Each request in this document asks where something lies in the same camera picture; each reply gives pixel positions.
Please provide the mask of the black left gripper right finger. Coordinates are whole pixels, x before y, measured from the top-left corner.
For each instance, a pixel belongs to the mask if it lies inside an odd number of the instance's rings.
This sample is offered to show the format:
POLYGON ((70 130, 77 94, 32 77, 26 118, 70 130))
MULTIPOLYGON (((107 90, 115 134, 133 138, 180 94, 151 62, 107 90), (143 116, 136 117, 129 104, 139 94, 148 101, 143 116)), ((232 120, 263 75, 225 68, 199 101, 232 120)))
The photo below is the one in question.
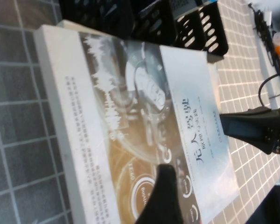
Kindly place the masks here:
POLYGON ((265 154, 280 154, 280 108, 260 106, 220 115, 224 134, 253 145, 265 154))

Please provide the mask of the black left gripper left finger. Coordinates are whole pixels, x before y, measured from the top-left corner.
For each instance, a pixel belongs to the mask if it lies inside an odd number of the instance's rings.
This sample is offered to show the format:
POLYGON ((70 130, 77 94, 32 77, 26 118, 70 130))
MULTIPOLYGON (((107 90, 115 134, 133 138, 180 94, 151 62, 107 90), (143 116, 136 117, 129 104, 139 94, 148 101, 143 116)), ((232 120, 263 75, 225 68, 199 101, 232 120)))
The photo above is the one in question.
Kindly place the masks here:
POLYGON ((170 164, 157 166, 157 178, 151 196, 137 224, 183 224, 178 201, 177 177, 170 164))

